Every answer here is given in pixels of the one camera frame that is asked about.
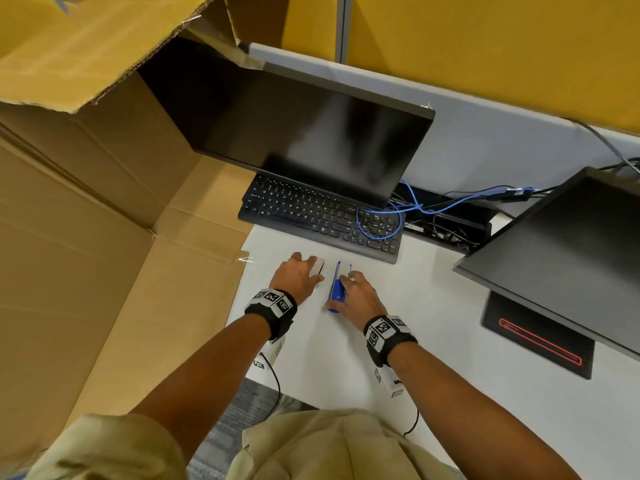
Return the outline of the person's left forearm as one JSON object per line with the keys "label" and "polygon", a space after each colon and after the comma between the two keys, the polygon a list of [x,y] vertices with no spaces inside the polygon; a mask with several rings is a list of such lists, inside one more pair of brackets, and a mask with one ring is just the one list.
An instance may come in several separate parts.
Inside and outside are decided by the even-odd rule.
{"label": "person's left forearm", "polygon": [[242,316],[208,340],[131,412],[162,425],[190,460],[232,402],[270,335],[262,317]]}

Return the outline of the person's left hand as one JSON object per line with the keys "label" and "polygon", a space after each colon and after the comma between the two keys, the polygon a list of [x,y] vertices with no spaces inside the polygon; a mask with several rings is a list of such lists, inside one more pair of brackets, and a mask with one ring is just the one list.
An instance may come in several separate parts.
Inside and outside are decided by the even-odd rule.
{"label": "person's left hand", "polygon": [[302,259],[301,253],[296,251],[292,256],[281,263],[274,273],[269,288],[283,290],[289,293],[297,306],[308,299],[313,291],[307,287],[307,279],[315,256]]}

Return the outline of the black computer keyboard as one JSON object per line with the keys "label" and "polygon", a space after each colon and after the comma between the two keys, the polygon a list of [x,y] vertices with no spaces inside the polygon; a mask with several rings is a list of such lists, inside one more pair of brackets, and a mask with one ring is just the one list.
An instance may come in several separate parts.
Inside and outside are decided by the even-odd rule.
{"label": "black computer keyboard", "polygon": [[395,264],[404,213],[373,212],[276,178],[256,175],[239,220]]}

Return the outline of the yellow partition panel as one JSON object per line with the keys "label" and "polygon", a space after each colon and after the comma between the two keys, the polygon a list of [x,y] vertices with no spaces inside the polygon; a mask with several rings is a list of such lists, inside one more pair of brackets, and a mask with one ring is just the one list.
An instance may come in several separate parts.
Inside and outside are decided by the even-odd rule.
{"label": "yellow partition panel", "polygon": [[640,135],[640,0],[353,0],[348,64]]}
{"label": "yellow partition panel", "polygon": [[232,30],[258,43],[340,62],[348,0],[225,0]]}

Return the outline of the person's right hand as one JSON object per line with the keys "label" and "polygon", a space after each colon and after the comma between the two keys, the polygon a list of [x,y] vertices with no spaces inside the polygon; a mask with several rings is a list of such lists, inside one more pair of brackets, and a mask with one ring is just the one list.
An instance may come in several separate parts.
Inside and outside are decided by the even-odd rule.
{"label": "person's right hand", "polygon": [[382,304],[377,291],[372,284],[359,271],[351,271],[346,276],[340,276],[340,281],[345,286],[347,296],[345,300],[346,310],[341,314],[359,332],[364,332],[366,323],[377,315],[388,315],[388,311]]}

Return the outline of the person's right forearm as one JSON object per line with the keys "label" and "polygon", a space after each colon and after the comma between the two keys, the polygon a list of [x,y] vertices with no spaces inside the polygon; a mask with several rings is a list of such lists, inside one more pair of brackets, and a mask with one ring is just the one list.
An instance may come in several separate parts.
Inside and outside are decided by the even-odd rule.
{"label": "person's right forearm", "polygon": [[419,344],[397,345],[388,364],[467,480],[581,480],[539,436]]}

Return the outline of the beige shirt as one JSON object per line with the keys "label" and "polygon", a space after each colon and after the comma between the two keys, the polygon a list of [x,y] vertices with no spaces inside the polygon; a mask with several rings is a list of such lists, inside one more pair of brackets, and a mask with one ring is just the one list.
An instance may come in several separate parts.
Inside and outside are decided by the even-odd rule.
{"label": "beige shirt", "polygon": [[[174,437],[139,414],[87,414],[25,480],[189,480]],[[459,480],[364,410],[277,413],[245,429],[226,480]]]}

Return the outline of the black stand base red line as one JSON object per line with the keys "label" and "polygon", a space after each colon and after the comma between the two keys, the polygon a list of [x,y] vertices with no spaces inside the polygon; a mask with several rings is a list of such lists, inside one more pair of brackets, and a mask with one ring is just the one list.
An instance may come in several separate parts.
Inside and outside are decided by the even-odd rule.
{"label": "black stand base red line", "polygon": [[595,341],[490,291],[481,325],[583,379],[593,373]]}

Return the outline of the black monitor with stand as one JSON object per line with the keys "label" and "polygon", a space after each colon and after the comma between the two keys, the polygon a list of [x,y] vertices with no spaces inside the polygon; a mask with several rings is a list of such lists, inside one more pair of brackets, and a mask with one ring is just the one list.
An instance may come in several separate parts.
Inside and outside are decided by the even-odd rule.
{"label": "black monitor with stand", "polygon": [[584,168],[453,271],[640,362],[640,180]]}

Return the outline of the black wristband with marker tags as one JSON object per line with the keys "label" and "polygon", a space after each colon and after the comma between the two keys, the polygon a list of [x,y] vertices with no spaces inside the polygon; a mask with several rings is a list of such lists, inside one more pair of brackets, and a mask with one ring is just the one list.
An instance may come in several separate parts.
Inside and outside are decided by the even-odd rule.
{"label": "black wristband with marker tags", "polygon": [[396,315],[377,315],[364,326],[367,351],[377,367],[389,366],[388,354],[397,345],[418,343],[404,320]]}
{"label": "black wristband with marker tags", "polygon": [[262,289],[244,307],[245,314],[258,315],[268,323],[270,342],[288,332],[297,311],[294,297],[281,289]]}

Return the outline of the large brown cardboard box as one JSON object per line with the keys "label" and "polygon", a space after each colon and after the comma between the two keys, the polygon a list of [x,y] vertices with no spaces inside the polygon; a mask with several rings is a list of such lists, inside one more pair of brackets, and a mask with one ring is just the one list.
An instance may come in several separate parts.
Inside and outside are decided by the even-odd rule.
{"label": "large brown cardboard box", "polygon": [[228,271],[246,232],[171,208],[199,156],[138,69],[168,42],[233,61],[228,0],[0,0],[0,479],[87,413],[127,412],[206,334],[142,332],[185,293],[151,272]]}

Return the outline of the grey partition post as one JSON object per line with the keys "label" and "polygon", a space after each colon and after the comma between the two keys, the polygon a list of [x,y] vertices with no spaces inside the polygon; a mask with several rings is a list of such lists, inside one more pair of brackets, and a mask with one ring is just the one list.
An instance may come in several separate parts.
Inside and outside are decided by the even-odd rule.
{"label": "grey partition post", "polygon": [[347,64],[353,0],[337,0],[334,62]]}

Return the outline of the black flat computer monitor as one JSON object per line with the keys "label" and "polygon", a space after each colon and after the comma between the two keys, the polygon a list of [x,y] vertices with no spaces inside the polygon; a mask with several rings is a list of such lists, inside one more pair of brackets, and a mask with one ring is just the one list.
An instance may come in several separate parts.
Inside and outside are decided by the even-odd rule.
{"label": "black flat computer monitor", "polygon": [[436,115],[278,65],[244,68],[184,38],[138,73],[196,153],[369,209],[386,206]]}

